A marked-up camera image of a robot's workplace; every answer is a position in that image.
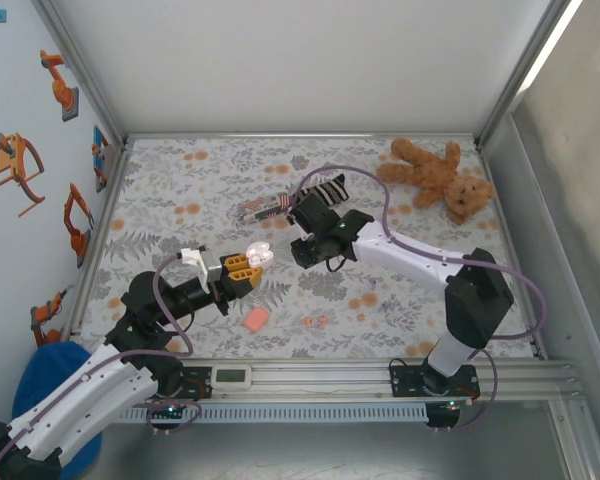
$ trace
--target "table surface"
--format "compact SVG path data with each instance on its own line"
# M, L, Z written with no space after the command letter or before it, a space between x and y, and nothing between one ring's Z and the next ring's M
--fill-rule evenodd
M470 137L412 137L444 154L447 141L462 148L459 171L483 176ZM271 244L274 265L259 289L235 302L223 317L214 307L196 313L189 336L197 357L205 358L378 358L423 357L446 330L444 304L433 292L373 265L348 262L337 273L324 266L298 267L289 244L297 230L283 216L244 225L239 204L259 195L290 192L310 170L323 165L352 165L375 171L390 156L391 138L212 138L136 140L115 206L104 254L77 341L94 349L124 313L121 295L135 275L155 270L181 248L206 245L218 255L244 252L258 240ZM339 172L318 176L322 181ZM380 217L382 190L373 180L345 172L351 198L338 206ZM418 189L391 186L391 227L447 250L490 251L507 263L508 246L492 202L465 225L449 221L440 202L424 211L412 207ZM178 284L193 271L176 265L165 272ZM521 295L499 333L525 329ZM244 327L256 306L270 312L257 333ZM307 327L302 319L320 316L327 324ZM180 320L182 325L189 318ZM175 339L169 349L184 350ZM491 342L498 357L533 355L527 341Z

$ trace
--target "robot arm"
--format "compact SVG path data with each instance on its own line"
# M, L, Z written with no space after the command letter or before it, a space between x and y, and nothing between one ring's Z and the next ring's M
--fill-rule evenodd
M343 217L329 210L314 195L305 197L289 212L301 238L291 244L298 265L310 268L342 256L380 265L411 278L443 296L447 329L425 360L424 381L431 391L444 388L475 350L484 348L513 304L513 295L500 272L456 263L429 260L399 247L373 217L350 210ZM495 263L488 252L449 252L392 232L392 237L419 250L448 259Z
M161 297L176 319L212 304L226 315L229 302L251 292L262 276L245 254L217 258L201 248L181 255L203 273L175 287L159 279ZM153 278L154 272L144 272L132 280L121 298L124 316L77 372L9 425L0 422L0 452L12 445L0 460L1 480L57 479L62 466L126 409L181 387L177 354L158 353L177 334L162 328L169 321L154 298Z

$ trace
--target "metal floor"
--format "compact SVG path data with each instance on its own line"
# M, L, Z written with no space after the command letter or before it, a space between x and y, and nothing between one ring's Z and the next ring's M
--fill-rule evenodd
M477 428L422 424L198 425L171 438L112 425L88 480L565 478L543 408L495 405Z

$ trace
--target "teddy bear head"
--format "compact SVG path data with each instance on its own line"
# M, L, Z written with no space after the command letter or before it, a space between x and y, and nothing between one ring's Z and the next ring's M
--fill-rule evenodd
M466 222L482 210L493 197L493 185L471 175L457 175L444 189L447 213L458 224Z

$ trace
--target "small pink object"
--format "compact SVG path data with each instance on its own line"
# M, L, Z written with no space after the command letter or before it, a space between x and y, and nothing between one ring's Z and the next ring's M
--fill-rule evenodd
M249 329L251 333L256 333L265 323L269 320L269 312L264 308L256 307L251 310L251 313L244 319L244 326Z

